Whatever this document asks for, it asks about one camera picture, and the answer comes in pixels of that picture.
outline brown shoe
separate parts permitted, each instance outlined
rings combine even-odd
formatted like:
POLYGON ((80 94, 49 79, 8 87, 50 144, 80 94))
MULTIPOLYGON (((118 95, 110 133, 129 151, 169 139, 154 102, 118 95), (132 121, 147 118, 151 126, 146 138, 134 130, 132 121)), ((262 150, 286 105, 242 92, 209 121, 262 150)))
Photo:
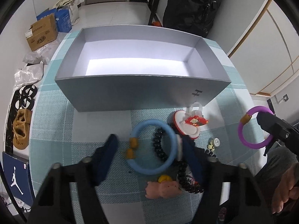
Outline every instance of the brown shoe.
POLYGON ((19 125, 16 122, 15 119, 13 121, 13 145, 19 150, 24 150, 29 145, 30 125, 26 123, 19 125))
POLYGON ((30 124, 31 123, 31 117, 32 117, 32 111, 29 109, 19 109, 17 116, 16 116, 16 123, 18 125, 21 124, 30 124))

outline teal and white tablecloth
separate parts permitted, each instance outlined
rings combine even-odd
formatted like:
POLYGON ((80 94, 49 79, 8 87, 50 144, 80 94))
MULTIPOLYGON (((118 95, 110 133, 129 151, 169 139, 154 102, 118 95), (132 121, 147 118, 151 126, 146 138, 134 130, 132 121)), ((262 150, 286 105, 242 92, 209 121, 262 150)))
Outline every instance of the teal and white tablecloth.
MULTIPOLYGON (((157 176, 137 174, 127 165, 124 151, 128 146, 132 128, 146 119, 169 121, 177 110, 152 109, 134 111, 78 113, 54 78, 70 45, 78 32, 66 35, 55 52, 38 91, 30 129, 30 169, 35 193, 53 163, 75 164, 102 146, 109 134, 120 139, 119 149, 113 160, 107 179, 96 188, 98 198, 110 224, 185 224, 192 220, 201 194, 184 192, 172 199, 149 200, 145 198, 147 181, 157 176)), ((206 148, 209 139, 219 138, 221 145, 215 153, 222 163, 236 165, 245 162, 253 173, 255 150, 243 146, 238 139, 237 125, 246 111, 254 106, 243 80, 218 44, 205 40, 223 67, 232 83, 203 108, 209 123, 201 127, 195 140, 198 147, 206 148)), ((151 138, 154 129, 149 127, 141 136, 137 159, 143 167, 161 164, 154 155, 151 138)), ((244 127, 244 135, 251 142, 263 140, 263 133, 253 117, 244 127)), ((175 177, 175 168, 167 173, 175 177)), ((73 208, 77 223, 83 223, 75 185, 71 185, 73 208)))

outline pink pig toy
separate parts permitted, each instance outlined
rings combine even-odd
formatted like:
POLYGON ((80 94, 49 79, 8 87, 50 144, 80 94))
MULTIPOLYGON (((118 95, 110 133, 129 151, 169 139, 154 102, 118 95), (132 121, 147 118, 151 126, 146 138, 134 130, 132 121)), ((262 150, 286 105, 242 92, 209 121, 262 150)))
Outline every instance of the pink pig toy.
POLYGON ((162 181, 159 182, 147 182, 148 185, 145 188, 146 195, 148 199, 171 198, 176 197, 181 194, 182 191, 178 188, 178 183, 176 181, 162 181))

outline plastic ring toy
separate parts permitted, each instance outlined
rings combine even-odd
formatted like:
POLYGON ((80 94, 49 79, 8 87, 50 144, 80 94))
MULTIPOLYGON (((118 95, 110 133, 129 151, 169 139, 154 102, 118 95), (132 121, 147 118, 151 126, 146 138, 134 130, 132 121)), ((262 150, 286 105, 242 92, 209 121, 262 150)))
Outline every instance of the plastic ring toy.
POLYGON ((129 166, 131 168, 133 168, 136 172, 138 173, 142 173, 145 175, 155 175, 158 173, 161 173, 163 171, 165 171, 174 161, 177 152, 178 152, 178 144, 177 144, 177 136, 174 132, 174 130, 166 123, 164 123, 161 120, 157 120, 157 119, 148 119, 145 121, 140 122, 137 126, 135 126, 134 130, 132 131, 131 134, 131 138, 130 138, 130 146, 131 148, 127 150, 131 151, 132 148, 137 148, 138 143, 137 143, 137 138, 139 136, 139 133, 141 132, 142 129, 144 129, 144 127, 149 126, 149 125, 156 125, 161 127, 162 129, 164 129, 167 133, 167 135, 170 138, 170 143, 171 143, 171 149, 170 149, 170 154, 168 159, 165 161, 165 163, 163 165, 161 165, 158 168, 155 169, 146 169, 146 168, 142 168, 140 167, 136 161, 133 159, 132 157, 128 157, 127 154, 127 163, 129 164, 129 166))
POLYGON ((271 113, 271 114, 273 114, 273 112, 270 109, 268 109, 268 108, 266 108, 264 106, 256 106, 256 107, 253 107, 252 109, 250 109, 250 110, 247 111, 246 115, 244 115, 241 118, 241 120, 239 122, 239 125, 238 125, 238 136, 239 136, 240 141, 242 142, 242 144, 244 146, 247 146, 247 147, 249 147, 251 149, 260 149, 260 148, 263 148, 263 147, 267 146, 270 143, 270 141, 273 139, 273 136, 269 135, 267 137, 267 139, 265 139, 261 143, 257 143, 257 144, 253 144, 253 143, 250 143, 247 140, 245 140, 245 138, 243 136, 243 127, 244 127, 245 124, 247 124, 250 121, 252 115, 255 114, 255 113, 258 113, 258 112, 264 112, 264 113, 271 113))

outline jumpman logo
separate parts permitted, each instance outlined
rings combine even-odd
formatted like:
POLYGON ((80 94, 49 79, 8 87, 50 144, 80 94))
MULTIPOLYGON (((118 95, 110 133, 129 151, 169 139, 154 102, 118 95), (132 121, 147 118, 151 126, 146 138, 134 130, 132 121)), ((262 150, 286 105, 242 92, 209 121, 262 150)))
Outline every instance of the jumpman logo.
POLYGON ((17 180, 16 180, 16 167, 13 167, 13 168, 14 168, 15 172, 13 173, 13 178, 12 178, 13 183, 11 184, 11 187, 13 187, 14 185, 17 186, 17 188, 19 189, 19 191, 23 195, 23 192, 21 191, 20 187, 17 184, 17 180))

